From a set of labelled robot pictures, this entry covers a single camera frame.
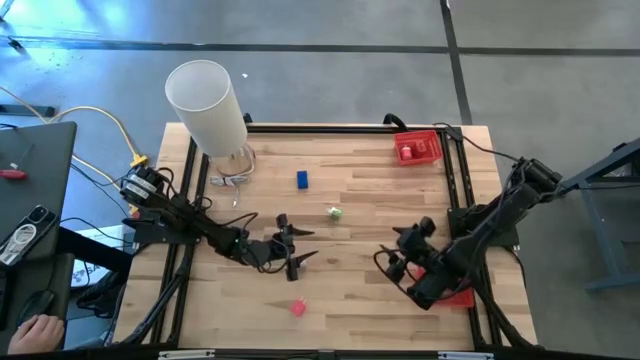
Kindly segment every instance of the human hand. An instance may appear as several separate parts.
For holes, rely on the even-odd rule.
[[[55,316],[36,315],[20,325],[7,355],[35,354],[55,350],[64,335],[64,322]]]

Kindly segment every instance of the gray floor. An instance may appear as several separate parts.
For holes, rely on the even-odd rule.
[[[15,0],[4,32],[189,43],[446,45],[436,0],[53,3]],[[640,45],[637,1],[450,5],[460,46]],[[39,49],[22,56],[0,48],[0,84],[34,104],[103,107],[122,119],[143,153],[153,155],[164,123],[177,121],[164,97],[165,78],[180,63],[199,58],[227,67],[242,109],[258,122],[379,123],[394,112],[409,123],[460,123],[448,55]],[[640,133],[640,58],[464,56],[462,68],[473,123],[490,126],[497,149],[536,157],[565,177]],[[93,113],[68,120],[79,124],[78,154],[114,176],[127,171],[130,155],[111,122]],[[503,176],[508,166],[499,160]],[[637,357],[640,287],[585,293],[584,284],[605,271],[576,195],[540,205],[519,226],[538,338],[551,349]],[[68,216],[99,226],[121,218],[77,174],[69,182]],[[85,326],[83,321],[76,328]]]

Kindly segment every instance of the wooden tabletop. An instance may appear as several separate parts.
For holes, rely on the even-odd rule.
[[[485,126],[463,127],[478,145],[492,148]],[[181,347],[309,348],[387,350],[469,350],[473,348],[466,309],[434,306],[424,311],[401,294],[376,268],[379,244],[394,247],[392,226],[410,226],[422,216],[434,219],[431,243],[449,241],[450,207],[444,165],[399,167],[392,135],[249,134],[257,155],[251,183],[242,185],[233,209],[233,190],[207,184],[213,199],[209,217],[218,222],[247,212],[260,216],[249,226],[251,238],[276,232],[275,217],[286,213],[296,227],[315,231],[298,238],[296,254],[318,250],[300,280],[284,273],[259,274],[217,255],[205,242],[197,246],[191,271]],[[167,124],[158,167],[182,174],[189,134],[182,123]],[[486,203],[501,185],[493,155],[465,143],[476,201]],[[452,152],[459,180],[458,160]],[[199,156],[190,186],[194,197]],[[299,191],[296,172],[306,170],[309,189]],[[213,168],[209,175],[215,175]],[[175,187],[181,176],[176,176]],[[463,194],[459,194],[464,203]],[[331,220],[327,208],[343,211]],[[167,246],[152,245],[132,265],[115,339],[130,334],[158,296]],[[489,249],[487,262],[496,302],[516,328],[535,342],[520,269],[503,249]],[[307,300],[307,312],[294,317],[290,305]],[[173,316],[170,303],[166,336]],[[479,305],[483,335],[489,339]]]

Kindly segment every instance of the blue cube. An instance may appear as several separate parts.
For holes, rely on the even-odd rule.
[[[298,171],[298,189],[309,188],[309,179],[307,178],[306,171]]]

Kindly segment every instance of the person's finger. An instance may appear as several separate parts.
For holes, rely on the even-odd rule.
[[[53,330],[53,336],[56,339],[56,345],[60,343],[60,340],[62,340],[63,335],[64,335],[64,321],[58,320],[56,321],[56,327]]]
[[[47,323],[47,326],[45,326],[44,330],[42,330],[42,334],[45,336],[53,336],[53,330],[55,330],[57,323],[57,317],[49,316],[49,322]]]
[[[25,335],[27,335],[29,330],[31,330],[31,327],[33,326],[33,324],[36,323],[37,320],[38,320],[38,315],[32,316],[31,319],[23,322],[18,327],[18,330],[16,330],[16,333],[13,336],[17,336],[18,339],[22,339]]]
[[[49,317],[47,315],[38,315],[38,321],[36,321],[35,325],[33,325],[29,332],[33,332],[34,334],[41,334],[48,323]]]

